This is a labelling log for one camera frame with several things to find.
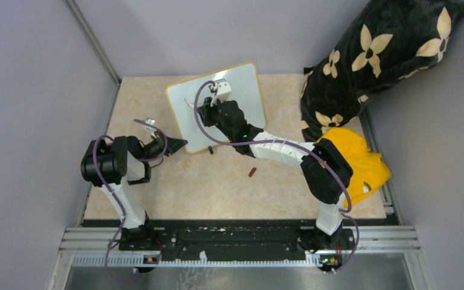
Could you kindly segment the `yellow framed whiteboard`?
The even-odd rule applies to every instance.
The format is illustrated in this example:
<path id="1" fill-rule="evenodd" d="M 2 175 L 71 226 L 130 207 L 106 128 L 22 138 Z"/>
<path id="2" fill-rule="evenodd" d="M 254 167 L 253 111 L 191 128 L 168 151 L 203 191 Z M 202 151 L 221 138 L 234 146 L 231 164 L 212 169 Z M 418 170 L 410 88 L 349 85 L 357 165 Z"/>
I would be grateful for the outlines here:
<path id="1" fill-rule="evenodd" d="M 226 79 L 230 84 L 231 94 L 228 100 L 237 101 L 247 122 L 262 129 L 266 127 L 257 68 L 254 63 L 241 63 L 221 71 L 179 81 L 166 88 L 166 96 L 169 99 L 181 136 L 188 141 L 185 146 L 188 153 L 207 150 L 208 146 L 216 146 L 217 143 L 202 134 L 196 123 L 194 109 L 189 108 L 184 99 L 195 100 L 202 84 L 219 79 Z"/>

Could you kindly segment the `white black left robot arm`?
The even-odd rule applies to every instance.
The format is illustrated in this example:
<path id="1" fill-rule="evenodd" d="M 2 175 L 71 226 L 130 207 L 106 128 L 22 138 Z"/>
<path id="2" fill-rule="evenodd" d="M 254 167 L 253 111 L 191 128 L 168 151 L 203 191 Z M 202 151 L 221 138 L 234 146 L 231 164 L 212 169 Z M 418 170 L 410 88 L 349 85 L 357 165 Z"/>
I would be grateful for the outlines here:
<path id="1" fill-rule="evenodd" d="M 110 143 L 105 138 L 90 142 L 80 163 L 82 177 L 100 189 L 119 214 L 120 242 L 134 242 L 142 250 L 149 250 L 155 246 L 157 234 L 131 187 L 150 182 L 149 161 L 173 155 L 188 141 L 156 137 L 143 145 L 135 136 L 116 137 Z"/>

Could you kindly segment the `red marker cap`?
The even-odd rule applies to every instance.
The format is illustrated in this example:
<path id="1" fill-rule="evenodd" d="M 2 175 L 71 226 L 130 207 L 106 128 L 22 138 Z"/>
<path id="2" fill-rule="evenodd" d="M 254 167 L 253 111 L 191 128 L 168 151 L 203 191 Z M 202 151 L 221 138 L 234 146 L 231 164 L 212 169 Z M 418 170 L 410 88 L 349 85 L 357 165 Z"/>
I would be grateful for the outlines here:
<path id="1" fill-rule="evenodd" d="M 254 175 L 254 173 L 256 172 L 256 170 L 257 170 L 257 169 L 256 169 L 255 167 L 252 168 L 251 171 L 249 172 L 248 176 L 249 176 L 249 177 L 252 177 L 252 176 Z"/>

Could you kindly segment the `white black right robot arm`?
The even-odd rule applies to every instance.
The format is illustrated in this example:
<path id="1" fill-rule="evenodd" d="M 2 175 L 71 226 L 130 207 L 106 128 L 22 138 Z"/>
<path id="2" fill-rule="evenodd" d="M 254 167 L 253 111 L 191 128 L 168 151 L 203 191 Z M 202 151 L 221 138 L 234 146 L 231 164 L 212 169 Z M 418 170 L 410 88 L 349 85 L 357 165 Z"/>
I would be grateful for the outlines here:
<path id="1" fill-rule="evenodd" d="M 276 137 L 249 124 L 236 101 L 211 103 L 207 97 L 194 110 L 197 125 L 215 127 L 225 135 L 225 144 L 241 155 L 277 161 L 298 169 L 303 174 L 309 191 L 318 200 L 316 241 L 324 249 L 333 248 L 340 240 L 338 232 L 342 215 L 351 209 L 347 187 L 353 169 L 331 140 L 296 142 Z"/>

